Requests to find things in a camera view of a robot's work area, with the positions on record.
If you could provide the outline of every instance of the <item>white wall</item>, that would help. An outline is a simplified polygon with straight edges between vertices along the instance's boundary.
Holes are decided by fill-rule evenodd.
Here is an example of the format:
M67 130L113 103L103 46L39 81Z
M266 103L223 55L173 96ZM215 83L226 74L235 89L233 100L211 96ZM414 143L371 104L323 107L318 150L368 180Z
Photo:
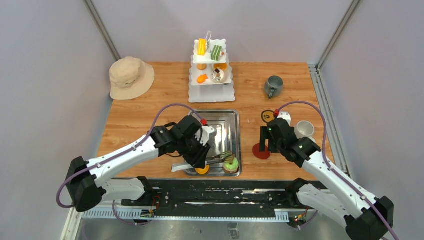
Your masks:
M95 154L114 61L82 0L1 1L0 23L0 239L59 239L56 191Z
M422 239L424 1L362 1L322 69L354 178Z
M121 57L188 62L194 40L227 39L232 62L316 63L351 0L94 0Z

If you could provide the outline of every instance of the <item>red connector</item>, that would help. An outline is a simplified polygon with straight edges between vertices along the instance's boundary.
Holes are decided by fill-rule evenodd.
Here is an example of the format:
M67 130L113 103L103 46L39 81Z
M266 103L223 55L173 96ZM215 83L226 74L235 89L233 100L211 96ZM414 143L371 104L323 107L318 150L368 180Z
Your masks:
M274 111L274 118L277 118L280 115L280 110L276 109Z
M206 119L204 119L204 118L200 121L200 123L201 123L203 126L208 125L208 121L207 121Z

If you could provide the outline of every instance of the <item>cup handle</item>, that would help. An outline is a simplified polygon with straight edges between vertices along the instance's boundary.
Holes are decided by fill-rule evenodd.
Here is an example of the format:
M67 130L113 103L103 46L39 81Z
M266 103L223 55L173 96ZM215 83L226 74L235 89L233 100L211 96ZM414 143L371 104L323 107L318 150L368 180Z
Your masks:
M268 94L268 99L273 98L274 92L275 92L275 88L271 88L271 90L269 90L269 94Z

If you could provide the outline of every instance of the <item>red stand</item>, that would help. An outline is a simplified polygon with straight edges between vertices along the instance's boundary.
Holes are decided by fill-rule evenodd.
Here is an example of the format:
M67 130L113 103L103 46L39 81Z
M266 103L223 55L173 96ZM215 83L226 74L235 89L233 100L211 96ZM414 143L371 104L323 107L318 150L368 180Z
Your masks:
M268 147L265 146L265 151L259 151L259 143L253 146L253 155L258 159L266 160L271 157L271 152L268 151Z

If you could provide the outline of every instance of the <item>wooden table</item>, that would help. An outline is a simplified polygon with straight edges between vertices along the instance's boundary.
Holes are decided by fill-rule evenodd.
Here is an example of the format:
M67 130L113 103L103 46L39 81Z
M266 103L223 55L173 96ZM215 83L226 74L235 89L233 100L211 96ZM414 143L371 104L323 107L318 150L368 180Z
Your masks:
M98 151L99 156L126 146L149 130L157 112L165 105L183 103L194 109L235 109L240 114L242 173L232 179L252 180L294 180L315 178L288 162L280 154L272 154L267 160L260 160L252 153L252 147L259 143L261 119L264 110L275 110L292 101L307 101L318 106L317 97L306 63L232 62L235 84L234 102L189 103L189 62L151 62L155 80L144 95L126 101L113 102ZM284 80L280 96L268 99L263 91L265 81L272 75ZM292 117L291 125L307 120L315 126L318 145L322 145L323 123L319 114L310 106L294 104L284 109ZM183 107L165 110L156 125L179 122L188 114ZM326 142L327 155L333 159L330 144ZM171 172L171 166L181 163L182 158L162 156L143 162L119 175L119 177L147 178L190 178L183 171Z

